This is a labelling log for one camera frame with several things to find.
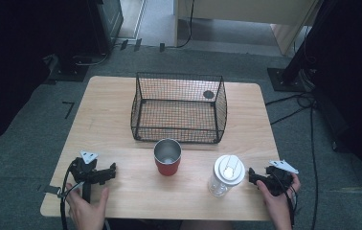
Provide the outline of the person's right hand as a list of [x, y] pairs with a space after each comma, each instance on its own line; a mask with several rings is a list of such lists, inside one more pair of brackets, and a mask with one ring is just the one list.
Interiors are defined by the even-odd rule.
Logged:
[[258, 180], [256, 182], [256, 185], [258, 186], [258, 189], [262, 194], [263, 202], [270, 217], [290, 217], [288, 204], [290, 201], [293, 200], [294, 195], [297, 194], [301, 188], [301, 183], [298, 175], [293, 173], [291, 174], [291, 176], [293, 177], [293, 182], [291, 186], [286, 190], [286, 195], [282, 194], [278, 196], [273, 196], [270, 194], [266, 185], [262, 181]]

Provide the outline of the black stand post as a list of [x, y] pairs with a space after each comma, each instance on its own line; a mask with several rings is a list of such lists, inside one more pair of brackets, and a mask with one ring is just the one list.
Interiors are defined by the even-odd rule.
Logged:
[[294, 58], [291, 59], [288, 66], [285, 68], [286, 71], [289, 71], [292, 74], [299, 74], [301, 69], [304, 69], [309, 64], [314, 64], [316, 62], [316, 57], [314, 56], [316, 43], [328, 15], [329, 1], [330, 0], [322, 0], [322, 4], [316, 14], [312, 28], [308, 32]]

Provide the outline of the black stand base plate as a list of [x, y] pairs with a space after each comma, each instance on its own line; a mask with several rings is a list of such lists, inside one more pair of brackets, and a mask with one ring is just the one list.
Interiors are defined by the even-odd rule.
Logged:
[[305, 92], [305, 87], [298, 73], [290, 73], [285, 69], [268, 68], [268, 77], [273, 89], [280, 92]]

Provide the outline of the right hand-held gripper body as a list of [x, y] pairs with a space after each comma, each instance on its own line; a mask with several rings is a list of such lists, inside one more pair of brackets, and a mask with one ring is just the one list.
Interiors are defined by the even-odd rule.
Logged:
[[262, 176], [260, 181], [266, 185], [273, 196], [279, 196], [292, 185], [292, 174], [298, 174], [299, 171], [285, 160], [270, 160], [265, 173], [266, 176]]

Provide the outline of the black flat floor base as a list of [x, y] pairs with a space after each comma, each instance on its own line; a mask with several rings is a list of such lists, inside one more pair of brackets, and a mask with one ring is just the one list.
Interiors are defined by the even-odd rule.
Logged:
[[83, 82], [88, 71], [88, 67], [83, 63], [77, 63], [72, 58], [60, 59], [54, 65], [49, 81], [76, 81]]

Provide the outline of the black cabinet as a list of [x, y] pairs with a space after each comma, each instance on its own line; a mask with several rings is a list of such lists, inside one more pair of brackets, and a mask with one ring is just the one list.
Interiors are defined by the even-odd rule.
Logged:
[[124, 22], [120, 0], [87, 0], [98, 53], [111, 52]]

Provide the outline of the grey tape piece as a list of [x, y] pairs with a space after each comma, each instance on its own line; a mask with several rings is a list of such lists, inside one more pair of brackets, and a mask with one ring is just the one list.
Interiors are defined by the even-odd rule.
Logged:
[[61, 188], [60, 187], [56, 187], [56, 186], [51, 186], [51, 185], [46, 185], [43, 188], [43, 192], [46, 194], [53, 194], [53, 195], [60, 195], [61, 194]]

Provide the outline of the red steel-lined cup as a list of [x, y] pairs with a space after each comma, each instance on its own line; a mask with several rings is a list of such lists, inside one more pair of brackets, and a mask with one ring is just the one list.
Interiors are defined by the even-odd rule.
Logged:
[[158, 141], [154, 146], [153, 154], [158, 172], [161, 175], [176, 174], [182, 154], [181, 146], [176, 140], [167, 138]]

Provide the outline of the person's left hand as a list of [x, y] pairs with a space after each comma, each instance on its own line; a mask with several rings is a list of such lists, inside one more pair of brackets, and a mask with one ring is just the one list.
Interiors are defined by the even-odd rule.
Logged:
[[66, 200], [70, 207], [69, 215], [77, 230], [103, 229], [108, 198], [109, 189], [107, 187], [102, 189], [100, 201], [97, 204], [88, 203], [78, 191], [68, 194]]

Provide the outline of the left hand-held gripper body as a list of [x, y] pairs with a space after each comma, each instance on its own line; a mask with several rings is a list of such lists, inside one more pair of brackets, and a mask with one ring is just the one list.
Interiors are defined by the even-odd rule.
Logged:
[[82, 198], [87, 202], [91, 199], [91, 186], [100, 182], [97, 167], [97, 153], [81, 150], [70, 167], [70, 172], [77, 183], [82, 184]]

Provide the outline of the black wire mesh basket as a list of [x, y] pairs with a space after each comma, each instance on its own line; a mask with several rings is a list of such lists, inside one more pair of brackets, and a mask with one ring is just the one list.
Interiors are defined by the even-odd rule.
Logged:
[[[203, 93], [213, 91], [206, 99]], [[130, 128], [138, 141], [165, 138], [217, 144], [227, 126], [227, 96], [221, 76], [139, 72]]]

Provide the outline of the beige wooden cabinet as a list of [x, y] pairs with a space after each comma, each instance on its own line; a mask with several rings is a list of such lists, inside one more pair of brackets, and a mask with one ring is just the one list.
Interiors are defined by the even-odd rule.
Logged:
[[172, 0], [175, 27], [183, 17], [266, 23], [286, 55], [323, 0]]

